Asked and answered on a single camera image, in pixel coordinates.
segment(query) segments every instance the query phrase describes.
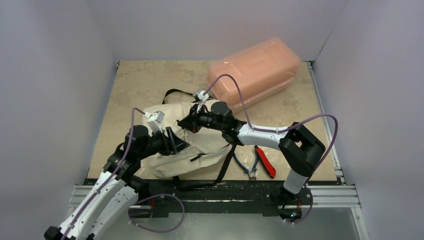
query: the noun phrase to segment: marble surface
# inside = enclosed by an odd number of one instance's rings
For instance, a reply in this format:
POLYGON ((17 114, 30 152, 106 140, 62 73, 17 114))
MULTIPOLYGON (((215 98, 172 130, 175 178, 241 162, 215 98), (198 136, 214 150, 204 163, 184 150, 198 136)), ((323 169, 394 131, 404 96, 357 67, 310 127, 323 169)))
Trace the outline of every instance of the marble surface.
MULTIPOLYGON (((121 61, 116 73, 115 83, 107 104, 104 119, 88 172, 88 178, 97 178, 103 170, 108 157, 116 146, 124 141, 131 123, 131 109, 159 105, 164 94, 169 89, 180 89, 195 92, 199 88, 206 89, 206 75, 211 61, 121 61)), ((167 103, 191 102, 192 97, 182 93, 173 93, 167 103)), ((250 106, 247 109, 250 120, 255 125, 269 127, 290 126, 308 117, 319 114, 320 109, 308 68, 301 63, 299 71, 290 85, 275 95, 250 106)), ((135 123, 141 122, 137 114, 135 123)), ((246 120, 244 112, 238 112, 235 117, 246 120)), ((326 146, 326 132, 321 119, 313 120, 305 126, 314 133, 326 146)), ((285 180, 290 167, 283 154, 274 149, 263 148, 270 163, 276 169, 275 180, 285 180)), ((249 169, 254 162, 253 146, 238 146, 236 154, 240 161, 249 169)), ((315 171, 313 181, 335 181, 331 154, 315 171)), ((222 166, 221 163, 205 167, 180 176, 182 179, 216 179, 222 166)), ((145 179, 156 179, 149 167, 149 158, 141 161, 137 176, 145 179)), ((257 179, 270 180, 261 164, 257 166, 257 179)), ((248 180, 246 174, 235 161, 231 161, 224 180, 248 180)))

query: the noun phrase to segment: pliers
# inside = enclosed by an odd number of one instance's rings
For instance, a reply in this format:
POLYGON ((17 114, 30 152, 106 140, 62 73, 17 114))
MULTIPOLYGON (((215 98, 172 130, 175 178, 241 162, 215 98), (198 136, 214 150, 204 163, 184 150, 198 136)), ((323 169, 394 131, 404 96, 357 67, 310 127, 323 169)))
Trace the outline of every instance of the pliers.
POLYGON ((234 160, 237 163, 237 165, 240 166, 240 168, 243 169, 244 173, 249 176, 250 181, 256 181, 256 170, 257 170, 256 166, 258 164, 258 161, 260 161, 260 163, 263 166, 263 169, 265 169, 265 172, 268 174, 268 176, 271 177, 272 179, 275 178, 277 174, 276 169, 268 161, 268 158, 267 156, 265 156, 264 151, 262 151, 262 149, 260 149, 257 145, 255 145, 254 152, 255 152, 255 160, 254 160, 254 164, 251 171, 249 171, 249 169, 245 167, 239 161, 235 153, 233 153, 232 156, 234 157, 234 160))

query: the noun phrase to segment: black strap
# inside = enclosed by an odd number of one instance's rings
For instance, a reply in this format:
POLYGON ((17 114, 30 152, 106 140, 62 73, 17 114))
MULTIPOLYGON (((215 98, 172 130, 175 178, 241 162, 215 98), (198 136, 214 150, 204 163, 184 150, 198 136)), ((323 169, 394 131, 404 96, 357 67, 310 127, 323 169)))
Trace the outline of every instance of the black strap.
POLYGON ((193 93, 189 93, 189 92, 186 92, 186 91, 182 91, 182 90, 173 88, 173 89, 169 89, 168 91, 166 91, 165 96, 163 97, 163 100, 162 100, 162 104, 165 104, 165 99, 168 97, 168 95, 170 95, 172 93, 183 93, 183 94, 187 94, 187 95, 190 95, 190 96, 193 97, 193 93))
POLYGON ((228 166, 230 165, 231 159, 233 158, 233 153, 236 150, 236 147, 237 147, 237 145, 235 145, 235 144, 232 145, 231 150, 228 152, 228 154, 225 157, 221 171, 219 171, 218 177, 216 178, 216 180, 214 182, 204 183, 204 184, 196 184, 196 185, 190 185, 190 186, 186 186, 186 185, 182 186, 180 178, 178 176, 174 176, 173 180, 174 180, 176 188, 180 191, 190 191, 190 190, 194 190, 194 189, 198 189, 198 188, 213 186, 213 185, 221 182, 222 179, 225 176, 225 173, 227 172, 228 166))

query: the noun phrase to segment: canvas bag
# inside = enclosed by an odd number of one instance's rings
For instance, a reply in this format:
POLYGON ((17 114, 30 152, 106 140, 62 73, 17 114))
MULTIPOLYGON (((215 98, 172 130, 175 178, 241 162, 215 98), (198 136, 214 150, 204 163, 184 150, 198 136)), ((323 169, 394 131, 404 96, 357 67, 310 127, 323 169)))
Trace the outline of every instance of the canvas bag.
MULTIPOLYGON (((165 94, 165 98, 174 92, 182 91, 171 89, 165 94)), ((181 190, 214 185, 220 182, 227 171, 236 146, 231 146, 228 142, 226 142, 222 137, 222 133, 218 130, 202 127, 199 132, 193 133, 179 127, 177 121, 182 120, 187 116, 187 114, 189 114, 190 108, 195 104, 195 102, 164 104, 165 98, 162 105, 147 107, 144 111, 148 113, 154 113, 156 111, 163 112, 165 116, 161 123, 162 128, 171 127, 175 135, 181 140, 189 143, 190 146, 176 155, 163 156, 156 154, 151 156, 149 158, 149 165, 153 174, 159 178, 174 178, 175 185, 181 190), (202 184, 201 186, 181 185, 178 175, 217 164, 223 159, 225 159, 225 162, 216 181, 202 184)), ((215 99, 206 101, 205 105, 207 109, 210 110, 212 104, 215 102, 218 101, 215 99)), ((141 124, 148 128, 149 133, 152 133, 152 130, 147 124, 146 118, 142 119, 141 124)))

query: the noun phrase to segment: white wall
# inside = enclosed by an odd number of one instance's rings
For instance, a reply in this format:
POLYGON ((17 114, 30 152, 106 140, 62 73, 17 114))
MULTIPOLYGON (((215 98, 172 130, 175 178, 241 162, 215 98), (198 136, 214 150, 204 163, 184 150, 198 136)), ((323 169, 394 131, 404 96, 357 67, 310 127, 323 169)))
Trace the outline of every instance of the white wall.
POLYGON ((314 71, 372 240, 422 239, 424 1, 350 0, 314 71))
POLYGON ((280 37, 315 60, 348 0, 88 0, 115 57, 220 59, 280 37))
POLYGON ((113 76, 84 0, 1 2, 1 239, 43 239, 65 219, 113 76))

